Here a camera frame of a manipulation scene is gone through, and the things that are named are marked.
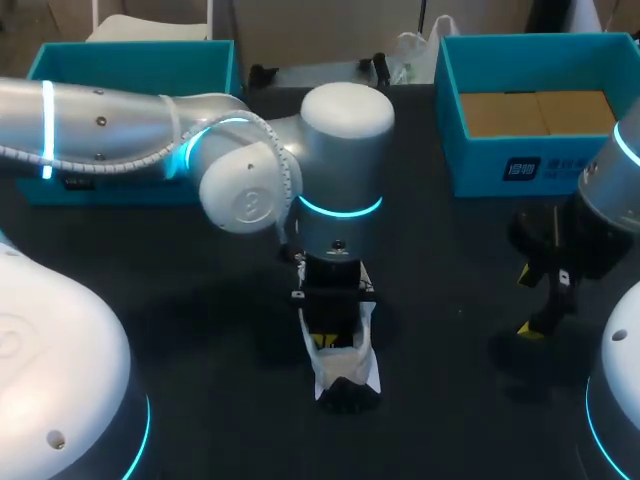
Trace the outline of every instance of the cable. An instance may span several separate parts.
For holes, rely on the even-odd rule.
[[[420,2],[420,17],[418,17],[418,32],[422,35],[424,29],[424,16],[427,13],[427,0],[421,0]]]

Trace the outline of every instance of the brown cardboard box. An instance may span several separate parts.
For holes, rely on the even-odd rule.
[[[549,134],[535,93],[467,93],[460,100],[472,137]]]
[[[609,135],[616,119],[603,92],[538,92],[551,135]]]
[[[472,137],[608,135],[616,119],[603,92],[461,94]]]

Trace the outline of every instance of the logo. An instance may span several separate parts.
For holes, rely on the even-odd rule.
[[[514,157],[507,162],[502,180],[505,182],[526,182],[536,178],[540,157]]]
[[[256,223],[264,220],[273,210],[273,196],[264,188],[245,190],[233,202],[236,220],[242,223]]]

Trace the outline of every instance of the black table surface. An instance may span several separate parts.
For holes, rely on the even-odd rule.
[[[269,119],[304,90],[250,95]],[[516,285],[505,228],[523,199],[452,197],[432,87],[394,87],[382,228],[366,259],[380,295],[374,346],[384,399],[329,416],[295,313],[291,266],[273,232],[217,231],[197,207],[29,208],[0,185],[0,225],[34,260],[93,289],[129,335],[152,399],[164,477],[198,479],[581,480],[584,386],[612,308],[640,279],[632,252],[585,283],[580,315],[537,350],[496,360],[545,287]]]

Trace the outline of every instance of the screw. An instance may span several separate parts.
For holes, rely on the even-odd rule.
[[[331,248],[334,250],[344,250],[346,247],[342,240],[336,240],[331,244]]]

